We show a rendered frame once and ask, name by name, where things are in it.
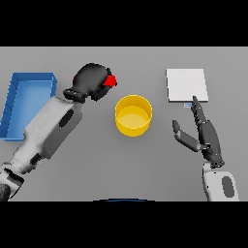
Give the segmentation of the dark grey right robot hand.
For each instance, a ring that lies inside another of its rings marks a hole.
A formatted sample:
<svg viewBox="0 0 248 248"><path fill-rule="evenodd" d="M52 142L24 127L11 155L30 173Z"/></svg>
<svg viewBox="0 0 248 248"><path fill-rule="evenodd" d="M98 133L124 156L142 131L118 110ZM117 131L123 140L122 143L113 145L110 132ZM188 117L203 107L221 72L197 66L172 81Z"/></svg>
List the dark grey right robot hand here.
<svg viewBox="0 0 248 248"><path fill-rule="evenodd" d="M193 152L200 151L203 158L210 163L212 168L221 168L225 165L222 158L220 141L217 132L205 117L202 105L196 96L193 97L191 111L194 115L199 137L193 138L184 132L176 120L172 121L172 128L175 139Z"/></svg>

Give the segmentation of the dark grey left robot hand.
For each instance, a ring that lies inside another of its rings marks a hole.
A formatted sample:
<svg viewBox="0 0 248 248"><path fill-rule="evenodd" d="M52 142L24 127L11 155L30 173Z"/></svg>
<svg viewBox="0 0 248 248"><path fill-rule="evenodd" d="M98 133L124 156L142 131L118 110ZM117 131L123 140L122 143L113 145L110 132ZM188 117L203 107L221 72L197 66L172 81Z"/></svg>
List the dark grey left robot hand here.
<svg viewBox="0 0 248 248"><path fill-rule="evenodd" d="M85 103L87 97L97 102L109 92L110 86L105 85L105 82L110 76L110 68L88 63L76 73L73 86L65 89L63 94L66 99L82 104Z"/></svg>

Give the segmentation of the red beaker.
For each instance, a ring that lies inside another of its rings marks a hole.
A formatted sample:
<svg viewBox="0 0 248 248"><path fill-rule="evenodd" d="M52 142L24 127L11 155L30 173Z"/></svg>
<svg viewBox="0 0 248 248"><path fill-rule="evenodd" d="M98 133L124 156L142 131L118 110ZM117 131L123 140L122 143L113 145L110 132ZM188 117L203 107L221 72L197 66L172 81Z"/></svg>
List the red beaker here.
<svg viewBox="0 0 248 248"><path fill-rule="evenodd" d="M116 85L115 76L97 75L97 74L77 74L73 80L75 88L99 88Z"/></svg>

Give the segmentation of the pale square measuring scale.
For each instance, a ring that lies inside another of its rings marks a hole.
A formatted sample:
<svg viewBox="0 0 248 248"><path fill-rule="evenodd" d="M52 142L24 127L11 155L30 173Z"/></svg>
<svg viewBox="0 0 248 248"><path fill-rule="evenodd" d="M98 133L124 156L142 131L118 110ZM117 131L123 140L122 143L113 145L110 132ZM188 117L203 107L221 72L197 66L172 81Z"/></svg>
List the pale square measuring scale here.
<svg viewBox="0 0 248 248"><path fill-rule="evenodd" d="M192 103L194 96L208 102L203 69L166 69L166 78L170 103Z"/></svg>

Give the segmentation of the yellow bowl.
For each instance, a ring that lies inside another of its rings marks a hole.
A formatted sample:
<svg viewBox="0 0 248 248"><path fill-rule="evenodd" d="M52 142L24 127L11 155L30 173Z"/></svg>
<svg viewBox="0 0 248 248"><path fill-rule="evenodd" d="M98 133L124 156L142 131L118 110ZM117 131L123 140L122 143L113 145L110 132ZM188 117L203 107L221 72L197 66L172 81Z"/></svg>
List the yellow bowl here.
<svg viewBox="0 0 248 248"><path fill-rule="evenodd" d="M116 128L130 138L142 136L149 129L152 117L151 104L140 95L127 95L115 105Z"/></svg>

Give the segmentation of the blue tray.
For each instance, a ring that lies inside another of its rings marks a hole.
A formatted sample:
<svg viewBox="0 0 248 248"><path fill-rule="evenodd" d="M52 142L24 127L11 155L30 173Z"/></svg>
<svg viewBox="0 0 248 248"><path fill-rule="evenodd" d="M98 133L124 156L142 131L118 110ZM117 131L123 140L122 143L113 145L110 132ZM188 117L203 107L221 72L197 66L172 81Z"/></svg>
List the blue tray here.
<svg viewBox="0 0 248 248"><path fill-rule="evenodd" d="M23 132L37 112L56 94L54 73L12 73L0 119L0 140L23 141Z"/></svg>

